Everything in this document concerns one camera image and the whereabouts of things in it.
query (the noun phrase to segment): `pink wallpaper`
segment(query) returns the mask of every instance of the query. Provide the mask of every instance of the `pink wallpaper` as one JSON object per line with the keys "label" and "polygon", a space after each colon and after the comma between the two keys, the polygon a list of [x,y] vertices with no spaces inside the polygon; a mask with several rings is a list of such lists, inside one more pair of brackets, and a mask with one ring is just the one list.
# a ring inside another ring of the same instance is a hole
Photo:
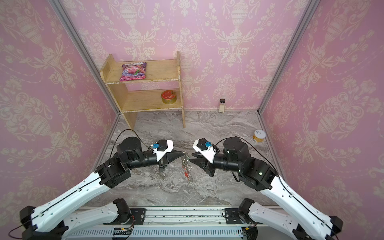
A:
{"label": "pink wallpaper", "polygon": [[0,1],[0,24],[0,238],[8,239],[20,209],[89,174],[115,114],[47,1]]}
{"label": "pink wallpaper", "polygon": [[321,1],[264,114],[287,181],[344,221],[340,239],[384,239],[383,8]]}
{"label": "pink wallpaper", "polygon": [[[100,68],[181,53],[184,106],[257,109],[308,0],[62,0]],[[177,83],[128,84],[130,90]]]}

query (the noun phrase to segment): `pink wall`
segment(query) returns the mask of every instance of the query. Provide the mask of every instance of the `pink wall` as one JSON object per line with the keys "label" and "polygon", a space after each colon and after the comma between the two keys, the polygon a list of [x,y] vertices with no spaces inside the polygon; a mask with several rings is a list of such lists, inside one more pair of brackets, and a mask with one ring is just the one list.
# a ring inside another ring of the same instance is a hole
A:
{"label": "pink wall", "polygon": [[[181,52],[184,106],[257,109],[308,0],[62,0],[100,68]],[[172,83],[129,89],[174,88]]]}
{"label": "pink wall", "polygon": [[115,114],[47,1],[0,1],[0,23],[0,238],[8,239],[20,209],[89,174]]}
{"label": "pink wall", "polygon": [[384,2],[321,1],[264,114],[289,184],[384,239]]}

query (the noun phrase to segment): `baseboard trim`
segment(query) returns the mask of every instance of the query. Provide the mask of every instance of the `baseboard trim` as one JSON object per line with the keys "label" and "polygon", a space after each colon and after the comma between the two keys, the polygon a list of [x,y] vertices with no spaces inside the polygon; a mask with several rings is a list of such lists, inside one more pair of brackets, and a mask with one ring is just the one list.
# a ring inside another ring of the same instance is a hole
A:
{"label": "baseboard trim", "polygon": [[285,178],[285,173],[283,170],[283,167],[281,166],[281,162],[278,158],[277,152],[275,151],[275,146],[273,145],[273,142],[271,141],[270,135],[268,134],[268,129],[266,127],[264,118],[262,115],[257,115],[257,118],[259,119],[260,125],[262,126],[262,130],[266,133],[266,142],[268,144],[269,151],[272,154],[273,163],[275,164],[275,168],[280,176],[288,183],[288,181]]}
{"label": "baseboard trim", "polygon": [[98,157],[96,158],[95,163],[93,164],[93,167],[92,167],[92,170],[91,170],[90,174],[93,171],[95,171],[97,166],[99,166],[101,164],[101,161],[103,160],[103,156],[105,154],[105,151],[107,150],[107,147],[109,145],[109,142],[111,141],[111,138],[113,136],[113,133],[115,132],[115,129],[116,129],[118,123],[119,123],[119,120],[120,120],[120,115],[117,114],[116,117],[115,117],[115,120],[113,121],[112,126],[111,126],[111,128],[109,130],[109,133],[108,133],[107,137],[104,140],[103,147],[101,148],[100,153],[99,153]]}

